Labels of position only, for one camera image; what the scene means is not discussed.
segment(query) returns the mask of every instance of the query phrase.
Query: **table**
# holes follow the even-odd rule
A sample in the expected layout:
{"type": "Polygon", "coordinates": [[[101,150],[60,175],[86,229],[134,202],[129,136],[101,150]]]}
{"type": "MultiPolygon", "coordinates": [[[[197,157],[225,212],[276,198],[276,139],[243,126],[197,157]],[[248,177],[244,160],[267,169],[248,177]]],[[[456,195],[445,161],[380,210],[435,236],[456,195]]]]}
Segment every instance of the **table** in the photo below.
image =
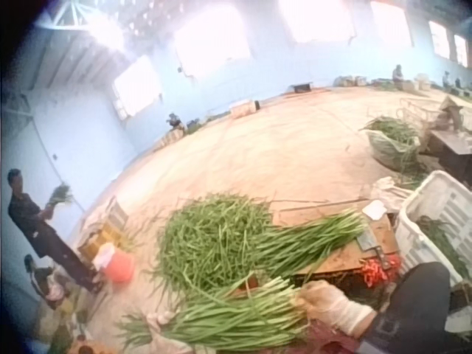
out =
{"type": "Polygon", "coordinates": [[[439,163],[457,181],[472,185],[472,135],[460,136],[454,131],[431,131],[431,144],[439,140],[442,149],[439,163]]]}
{"type": "MultiPolygon", "coordinates": [[[[292,209],[283,209],[274,214],[274,224],[280,226],[292,226],[316,220],[324,216],[340,213],[346,209],[354,208],[359,212],[371,201],[357,200],[346,201],[336,204],[325,204],[322,206],[300,207],[292,209]]],[[[369,225],[377,238],[378,244],[382,246],[385,254],[398,252],[398,245],[395,239],[392,225],[385,214],[379,221],[370,221],[369,225]]],[[[356,240],[348,243],[341,249],[334,251],[315,271],[318,273],[327,273],[333,271],[349,271],[361,267],[359,260],[364,258],[376,257],[376,253],[371,251],[362,252],[356,240]]],[[[310,272],[310,266],[298,271],[298,274],[307,274],[310,272]]]]}

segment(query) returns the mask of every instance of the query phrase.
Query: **orange bucket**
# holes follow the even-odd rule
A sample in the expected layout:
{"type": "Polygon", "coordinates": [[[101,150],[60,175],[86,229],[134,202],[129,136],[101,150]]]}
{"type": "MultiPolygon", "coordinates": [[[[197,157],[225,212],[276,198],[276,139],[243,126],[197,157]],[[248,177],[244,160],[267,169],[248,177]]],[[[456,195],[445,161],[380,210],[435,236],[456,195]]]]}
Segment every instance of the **orange bucket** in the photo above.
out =
{"type": "Polygon", "coordinates": [[[134,275],[134,259],[120,249],[115,249],[108,265],[102,272],[112,282],[130,282],[134,275]]]}

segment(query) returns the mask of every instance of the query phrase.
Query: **window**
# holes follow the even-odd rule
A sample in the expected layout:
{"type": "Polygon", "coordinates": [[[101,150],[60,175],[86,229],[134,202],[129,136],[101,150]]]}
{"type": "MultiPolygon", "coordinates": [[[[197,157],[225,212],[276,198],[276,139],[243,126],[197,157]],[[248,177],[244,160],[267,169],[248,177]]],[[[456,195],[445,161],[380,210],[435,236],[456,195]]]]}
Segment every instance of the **window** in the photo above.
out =
{"type": "Polygon", "coordinates": [[[433,37],[434,52],[449,59],[451,57],[451,50],[449,48],[448,31],[445,27],[433,21],[429,22],[429,28],[433,37]]]}
{"type": "Polygon", "coordinates": [[[280,9],[295,41],[346,41],[354,36],[342,0],[280,0],[280,9]]]}
{"type": "Polygon", "coordinates": [[[127,68],[115,81],[114,90],[119,107],[134,116],[161,94],[159,78],[149,57],[144,55],[127,68]]]}
{"type": "Polygon", "coordinates": [[[454,43],[456,44],[457,63],[467,68],[468,67],[467,41],[464,38],[462,38],[460,35],[455,35],[454,43]]]}
{"type": "Polygon", "coordinates": [[[375,25],[382,40],[392,47],[412,46],[412,37],[403,9],[372,1],[375,25]]]}
{"type": "Polygon", "coordinates": [[[175,33],[177,54],[187,75],[202,76],[231,59],[250,56],[243,21],[229,5],[213,7],[175,33]]]}

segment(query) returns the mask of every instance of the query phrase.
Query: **white glove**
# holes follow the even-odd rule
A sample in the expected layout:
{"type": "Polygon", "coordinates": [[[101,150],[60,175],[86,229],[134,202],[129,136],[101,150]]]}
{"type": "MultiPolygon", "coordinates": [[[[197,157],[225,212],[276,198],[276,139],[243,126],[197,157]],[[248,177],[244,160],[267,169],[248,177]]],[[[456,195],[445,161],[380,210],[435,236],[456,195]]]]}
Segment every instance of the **white glove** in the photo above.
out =
{"type": "Polygon", "coordinates": [[[350,301],[341,290],[324,280],[305,284],[295,305],[305,310],[308,318],[319,319],[348,336],[363,319],[375,312],[369,306],[350,301]]]}
{"type": "Polygon", "coordinates": [[[150,344],[150,354],[192,354],[193,348],[181,341],[165,338],[161,335],[161,326],[166,325],[176,314],[165,311],[163,314],[152,313],[147,315],[146,320],[153,337],[150,344]]]}

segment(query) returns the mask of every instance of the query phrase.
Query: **wooden board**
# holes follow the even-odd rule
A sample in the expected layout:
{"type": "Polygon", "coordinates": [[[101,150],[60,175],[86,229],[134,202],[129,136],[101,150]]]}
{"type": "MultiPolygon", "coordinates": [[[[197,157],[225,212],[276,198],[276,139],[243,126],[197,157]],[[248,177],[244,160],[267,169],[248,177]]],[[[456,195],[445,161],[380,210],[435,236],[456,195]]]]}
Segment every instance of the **wooden board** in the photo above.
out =
{"type": "MultiPolygon", "coordinates": [[[[337,214],[349,208],[355,208],[359,212],[370,201],[348,201],[337,204],[327,204],[322,206],[300,207],[293,209],[283,209],[274,214],[274,223],[280,226],[291,226],[316,220],[327,215],[337,214]]],[[[395,239],[392,225],[386,215],[379,221],[369,220],[369,225],[377,238],[378,244],[382,246],[383,252],[391,254],[398,252],[398,245],[395,239]]],[[[315,273],[326,273],[331,271],[347,271],[360,268],[359,260],[363,258],[375,257],[374,251],[362,252],[357,241],[347,244],[342,249],[334,251],[315,271],[315,273]]],[[[310,266],[298,271],[298,274],[306,274],[310,271],[310,266]]]]}

